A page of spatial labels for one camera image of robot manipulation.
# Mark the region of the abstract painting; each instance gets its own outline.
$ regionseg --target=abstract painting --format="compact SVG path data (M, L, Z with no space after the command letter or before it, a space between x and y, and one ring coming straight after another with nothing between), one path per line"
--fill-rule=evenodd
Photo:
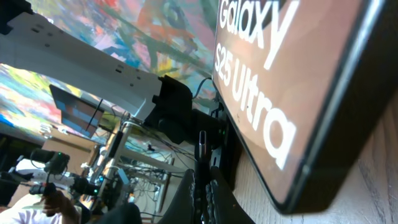
M36 13L77 39L132 67L160 77L167 74L194 93L199 83L211 76L217 0L30 0L30 3ZM89 94L53 78L1 64L0 79L0 128L17 128L38 141L43 141L41 123L73 132L60 123L60 111L53 102L50 84L76 96ZM206 111L214 97L212 83L205 82L193 106ZM93 139L105 141L101 133Z

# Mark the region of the wood grain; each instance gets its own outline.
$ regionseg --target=wood grain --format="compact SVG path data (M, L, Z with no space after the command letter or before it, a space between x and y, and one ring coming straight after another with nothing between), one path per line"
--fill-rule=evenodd
M256 223L398 223L398 92L328 210L279 215L245 152L238 165L234 194Z

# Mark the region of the person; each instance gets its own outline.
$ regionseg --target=person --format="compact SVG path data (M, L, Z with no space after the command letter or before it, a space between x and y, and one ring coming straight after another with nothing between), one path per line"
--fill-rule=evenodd
M81 208L60 190L48 197L28 194L0 212L0 223L4 224L81 224Z

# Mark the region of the brown box face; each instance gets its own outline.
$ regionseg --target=brown box face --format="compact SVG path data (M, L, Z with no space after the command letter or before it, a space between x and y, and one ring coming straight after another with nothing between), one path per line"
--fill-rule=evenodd
M278 10L272 1L220 1L213 81L279 203L286 200L361 3L287 0ZM252 33L240 25L239 13L254 26ZM270 23L257 29L248 14Z

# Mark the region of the painted wall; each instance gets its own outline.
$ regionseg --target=painted wall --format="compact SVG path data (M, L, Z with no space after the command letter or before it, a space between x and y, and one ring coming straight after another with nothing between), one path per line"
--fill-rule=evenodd
M176 78L192 92L196 92L205 77L210 77L217 0L30 2L35 12L74 37L128 65ZM0 122L38 140L42 140L40 123L62 126L49 85L52 83L78 96L83 94L52 78L6 65L0 65L0 80ZM194 100L194 107L206 111L214 96L213 85L206 82ZM104 141L102 137L93 138Z

